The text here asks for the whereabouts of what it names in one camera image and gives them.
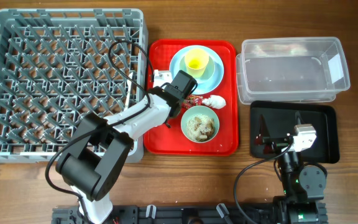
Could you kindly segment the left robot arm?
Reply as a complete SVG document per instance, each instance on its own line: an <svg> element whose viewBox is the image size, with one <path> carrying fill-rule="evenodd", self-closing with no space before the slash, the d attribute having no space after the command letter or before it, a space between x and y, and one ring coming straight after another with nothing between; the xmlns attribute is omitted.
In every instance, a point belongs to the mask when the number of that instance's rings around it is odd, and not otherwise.
<svg viewBox="0 0 358 224"><path fill-rule="evenodd" d="M113 210L109 191L117 181L134 141L176 117L196 80L180 70L170 83L153 87L134 106L101 118L85 116L62 149L55 170L80 201L85 223L105 222Z"/></svg>

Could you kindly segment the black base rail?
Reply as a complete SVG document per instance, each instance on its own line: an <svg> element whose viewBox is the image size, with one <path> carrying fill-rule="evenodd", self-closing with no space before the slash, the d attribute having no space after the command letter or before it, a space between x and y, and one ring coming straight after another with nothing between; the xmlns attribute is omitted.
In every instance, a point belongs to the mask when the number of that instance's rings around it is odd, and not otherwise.
<svg viewBox="0 0 358 224"><path fill-rule="evenodd" d="M325 203L291 204L251 203L242 207L256 223L328 224ZM236 206L220 203L215 206L157 207L148 205L115 206L105 223L247 223Z"/></svg>

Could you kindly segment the white napkin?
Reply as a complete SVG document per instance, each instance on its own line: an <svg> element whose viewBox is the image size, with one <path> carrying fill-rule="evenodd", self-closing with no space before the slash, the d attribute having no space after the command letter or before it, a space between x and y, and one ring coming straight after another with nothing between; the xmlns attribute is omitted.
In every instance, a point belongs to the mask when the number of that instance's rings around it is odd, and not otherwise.
<svg viewBox="0 0 358 224"><path fill-rule="evenodd" d="M202 104L219 110L226 106L226 100L219 95L211 95L209 98L204 98Z"/></svg>

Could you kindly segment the grey dishwasher rack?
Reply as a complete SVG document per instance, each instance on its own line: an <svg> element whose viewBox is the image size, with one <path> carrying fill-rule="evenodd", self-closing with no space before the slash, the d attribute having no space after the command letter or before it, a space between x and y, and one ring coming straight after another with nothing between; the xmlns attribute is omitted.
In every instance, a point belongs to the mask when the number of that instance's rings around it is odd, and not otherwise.
<svg viewBox="0 0 358 224"><path fill-rule="evenodd" d="M0 10L0 163L49 160L87 114L143 98L148 30L139 9Z"/></svg>

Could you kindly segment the rice and food scraps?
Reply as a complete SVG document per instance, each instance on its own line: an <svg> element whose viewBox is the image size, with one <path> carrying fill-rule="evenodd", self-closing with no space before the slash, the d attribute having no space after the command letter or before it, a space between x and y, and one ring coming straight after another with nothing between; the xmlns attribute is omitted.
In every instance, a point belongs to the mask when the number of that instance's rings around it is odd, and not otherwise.
<svg viewBox="0 0 358 224"><path fill-rule="evenodd" d="M187 121L186 131L192 141L205 142L213 137L215 132L214 125L213 118L204 114L197 114Z"/></svg>

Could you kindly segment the small green bowl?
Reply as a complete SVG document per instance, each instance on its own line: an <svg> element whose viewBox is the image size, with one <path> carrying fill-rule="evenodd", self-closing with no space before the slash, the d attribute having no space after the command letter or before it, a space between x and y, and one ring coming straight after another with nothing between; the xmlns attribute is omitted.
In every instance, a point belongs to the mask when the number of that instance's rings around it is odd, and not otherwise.
<svg viewBox="0 0 358 224"><path fill-rule="evenodd" d="M183 71L187 72L188 74L190 74L190 72L187 71L188 67L186 66L184 57L180 61L179 68L180 68L180 70L183 70ZM209 57L208 58L208 63L206 64L202 75L199 76L199 77L195 77L195 80L198 82L198 84L206 83L206 82L210 81L210 79L212 79L212 77L214 76L214 72L215 72L214 61L213 61L213 59L211 57Z"/></svg>

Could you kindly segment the yellow plastic cup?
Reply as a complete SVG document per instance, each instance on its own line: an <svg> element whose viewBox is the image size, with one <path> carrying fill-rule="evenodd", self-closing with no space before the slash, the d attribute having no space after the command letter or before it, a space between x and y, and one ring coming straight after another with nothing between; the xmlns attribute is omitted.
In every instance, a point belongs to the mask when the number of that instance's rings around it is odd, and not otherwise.
<svg viewBox="0 0 358 224"><path fill-rule="evenodd" d="M194 78L199 78L204 74L208 63L209 54L204 49L191 49L185 54L186 72Z"/></svg>

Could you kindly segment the light blue plate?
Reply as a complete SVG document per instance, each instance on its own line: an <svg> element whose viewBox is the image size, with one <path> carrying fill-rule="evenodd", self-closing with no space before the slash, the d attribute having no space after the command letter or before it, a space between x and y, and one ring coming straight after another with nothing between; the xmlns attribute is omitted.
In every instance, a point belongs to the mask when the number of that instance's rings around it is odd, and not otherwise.
<svg viewBox="0 0 358 224"><path fill-rule="evenodd" d="M179 66L180 66L181 59L185 57L185 54L189 50L195 48L201 48L207 51L207 53L213 59L215 64L215 72L212 79L210 79L210 81L206 83L198 84L197 89L193 92L194 95L203 95L216 89L221 83L221 81L223 80L223 76L224 76L223 61L215 51L202 45L191 45L191 46L184 47L181 50L179 50L171 59L169 71L172 73L172 77L175 77L175 75L180 71Z"/></svg>

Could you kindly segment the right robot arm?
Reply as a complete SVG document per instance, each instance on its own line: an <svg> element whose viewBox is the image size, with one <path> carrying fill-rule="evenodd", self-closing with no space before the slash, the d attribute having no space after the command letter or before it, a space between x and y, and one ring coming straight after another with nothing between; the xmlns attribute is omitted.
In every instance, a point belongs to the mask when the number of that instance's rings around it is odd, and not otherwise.
<svg viewBox="0 0 358 224"><path fill-rule="evenodd" d="M327 223L324 198L327 170L320 164L303 162L301 151L309 149L316 140L311 124L297 124L294 133L272 138L264 117L259 118L259 134L254 144L263 145L265 154L275 154L276 174L280 177L284 196L274 197L277 223Z"/></svg>

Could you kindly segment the clear plastic bin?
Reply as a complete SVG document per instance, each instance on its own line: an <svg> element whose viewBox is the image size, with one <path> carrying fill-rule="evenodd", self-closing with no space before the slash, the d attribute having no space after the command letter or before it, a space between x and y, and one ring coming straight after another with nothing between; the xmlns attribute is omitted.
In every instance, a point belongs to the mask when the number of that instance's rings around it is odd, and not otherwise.
<svg viewBox="0 0 358 224"><path fill-rule="evenodd" d="M351 87L336 37L247 39L236 57L237 92L254 101L330 102Z"/></svg>

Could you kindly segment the red plastic tray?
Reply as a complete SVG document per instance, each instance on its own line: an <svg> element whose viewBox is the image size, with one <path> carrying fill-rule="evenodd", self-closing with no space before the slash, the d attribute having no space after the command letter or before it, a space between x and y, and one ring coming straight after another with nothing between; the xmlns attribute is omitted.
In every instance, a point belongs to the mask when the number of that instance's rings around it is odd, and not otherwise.
<svg viewBox="0 0 358 224"><path fill-rule="evenodd" d="M216 110L220 122L219 131L212 140L192 142L181 131L180 123L185 109L168 123L152 128L144 134L145 148L155 154L189 156L229 156L239 145L239 118L237 112L236 50L225 40L160 39L150 46L149 58L157 70L168 69L173 56L189 45L203 45L215 51L224 66L223 80L212 94L222 96L226 106Z"/></svg>

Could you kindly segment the red snack wrapper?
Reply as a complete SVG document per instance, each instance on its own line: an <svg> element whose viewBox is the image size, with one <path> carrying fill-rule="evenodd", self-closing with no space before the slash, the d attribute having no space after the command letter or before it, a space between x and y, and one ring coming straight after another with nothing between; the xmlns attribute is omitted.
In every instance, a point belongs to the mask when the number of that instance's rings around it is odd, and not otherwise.
<svg viewBox="0 0 358 224"><path fill-rule="evenodd" d="M188 96L182 103L182 107L185 109L189 109L193 106L199 106L203 104L203 97L197 95Z"/></svg>

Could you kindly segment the black tray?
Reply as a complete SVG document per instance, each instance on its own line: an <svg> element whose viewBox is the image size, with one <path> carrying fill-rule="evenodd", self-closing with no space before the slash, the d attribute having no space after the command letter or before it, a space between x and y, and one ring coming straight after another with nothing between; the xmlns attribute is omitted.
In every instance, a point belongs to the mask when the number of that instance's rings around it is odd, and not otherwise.
<svg viewBox="0 0 358 224"><path fill-rule="evenodd" d="M305 162L335 164L340 160L337 119L334 108L326 105L255 101L250 105L250 153L256 158L269 158L264 146L254 144L259 132L259 116L262 114L272 138L282 138L293 133L295 113L299 111L305 124L312 124L316 140L312 147L301 152Z"/></svg>

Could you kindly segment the white plastic fork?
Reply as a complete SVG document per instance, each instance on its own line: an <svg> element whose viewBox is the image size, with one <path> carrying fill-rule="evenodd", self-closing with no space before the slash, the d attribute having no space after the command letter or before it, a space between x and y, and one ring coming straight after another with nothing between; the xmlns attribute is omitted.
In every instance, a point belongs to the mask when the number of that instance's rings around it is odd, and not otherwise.
<svg viewBox="0 0 358 224"><path fill-rule="evenodd" d="M127 79L126 83L127 83L127 94L126 94L126 100L125 100L125 103L124 103L124 110L127 110L129 108L129 103L130 103L130 100L131 100L131 91L132 91L132 82L131 82L131 79L133 77L133 73L131 72L129 75L128 75L129 79Z"/></svg>

